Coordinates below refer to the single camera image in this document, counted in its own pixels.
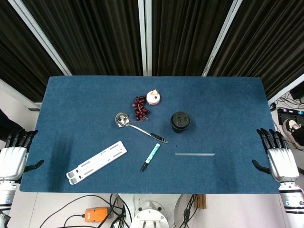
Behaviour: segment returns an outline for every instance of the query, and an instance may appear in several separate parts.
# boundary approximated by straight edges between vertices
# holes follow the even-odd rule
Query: green marker
[[[154,149],[152,150],[152,152],[150,153],[149,157],[147,158],[147,160],[145,161],[145,163],[143,164],[141,171],[144,171],[147,166],[149,165],[150,161],[152,160],[152,158],[154,157],[154,155],[156,154],[156,152],[158,151],[158,148],[160,147],[160,145],[157,143],[154,147]]]

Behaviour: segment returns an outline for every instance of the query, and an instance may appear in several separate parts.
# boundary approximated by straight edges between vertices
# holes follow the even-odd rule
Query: robotic hand
[[[16,192],[16,183],[21,182],[24,172],[40,167],[43,160],[36,165],[25,167],[29,147],[38,131],[12,132],[0,152],[0,228],[7,228],[8,216]]]
[[[284,136],[280,132],[265,129],[257,130],[260,135],[270,168],[259,165],[252,160],[253,165],[261,172],[271,174],[280,183],[279,192],[285,212],[292,228],[304,228],[304,192],[295,184],[299,172],[304,170],[297,167],[292,151],[289,149]]]

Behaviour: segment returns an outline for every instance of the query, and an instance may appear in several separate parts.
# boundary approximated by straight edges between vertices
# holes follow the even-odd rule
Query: ladle handle
[[[145,131],[145,130],[143,130],[143,129],[140,129],[139,127],[136,127],[136,126],[134,126],[134,125],[132,125],[132,124],[129,124],[128,126],[133,127],[133,128],[135,128],[135,129],[137,129],[138,131],[141,131],[141,132],[143,132],[143,133],[145,133],[145,134],[151,136],[152,138],[157,139],[157,140],[159,140],[159,141],[161,141],[161,142],[163,142],[163,143],[167,143],[167,142],[168,142],[168,141],[165,140],[164,138],[161,138],[160,136],[158,136],[158,135],[156,135],[156,134],[153,134],[153,133],[150,133],[150,132]]]

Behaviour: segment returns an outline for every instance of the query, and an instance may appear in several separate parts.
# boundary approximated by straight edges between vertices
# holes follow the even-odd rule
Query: grapes
[[[133,99],[132,107],[135,111],[134,115],[136,117],[136,120],[143,121],[148,119],[147,116],[150,111],[144,107],[146,102],[146,95],[137,96]]]

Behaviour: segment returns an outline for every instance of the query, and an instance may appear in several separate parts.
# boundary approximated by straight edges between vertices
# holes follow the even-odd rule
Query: black container lid
[[[171,118],[171,124],[177,129],[186,129],[190,124],[190,117],[187,113],[177,112]]]

